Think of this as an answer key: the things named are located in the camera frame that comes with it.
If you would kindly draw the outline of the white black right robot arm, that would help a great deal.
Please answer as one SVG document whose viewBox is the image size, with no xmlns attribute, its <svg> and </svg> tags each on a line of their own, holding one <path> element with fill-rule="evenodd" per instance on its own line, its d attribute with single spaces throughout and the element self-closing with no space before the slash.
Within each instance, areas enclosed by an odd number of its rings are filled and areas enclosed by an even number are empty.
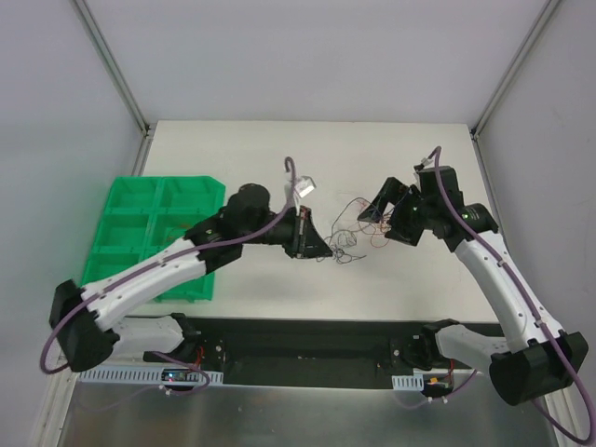
<svg viewBox="0 0 596 447">
<path fill-rule="evenodd" d="M 453 168 L 418 168 L 417 179 L 406 185 L 386 178 L 359 221 L 378 224 L 391 206 L 387 239 L 415 247 L 429 231 L 443 241 L 476 280 L 503 334 L 485 336 L 447 318 L 425 325 L 401 350 L 402 360 L 423 371 L 458 360 L 488 375 L 512 406 L 569 387 L 589 352 L 586 339 L 567 332 L 539 302 L 490 211 L 464 200 Z"/>
</svg>

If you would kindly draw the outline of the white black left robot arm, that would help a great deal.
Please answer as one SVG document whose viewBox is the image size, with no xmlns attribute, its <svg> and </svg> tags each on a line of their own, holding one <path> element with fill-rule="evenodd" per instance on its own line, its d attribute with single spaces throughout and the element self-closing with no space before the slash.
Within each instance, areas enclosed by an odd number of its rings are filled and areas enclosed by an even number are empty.
<svg viewBox="0 0 596 447">
<path fill-rule="evenodd" d="M 50 340 L 60 345 L 66 368 L 81 373 L 113 354 L 194 361 L 199 331 L 184 314 L 138 318 L 130 313 L 238 260 L 247 244 L 280 246 L 292 259 L 332 256 L 312 222 L 310 208 L 292 198 L 274 213 L 269 201 L 265 187 L 245 184 L 216 214 L 144 261 L 82 287 L 72 280 L 62 282 L 54 293 L 49 325 Z"/>
</svg>

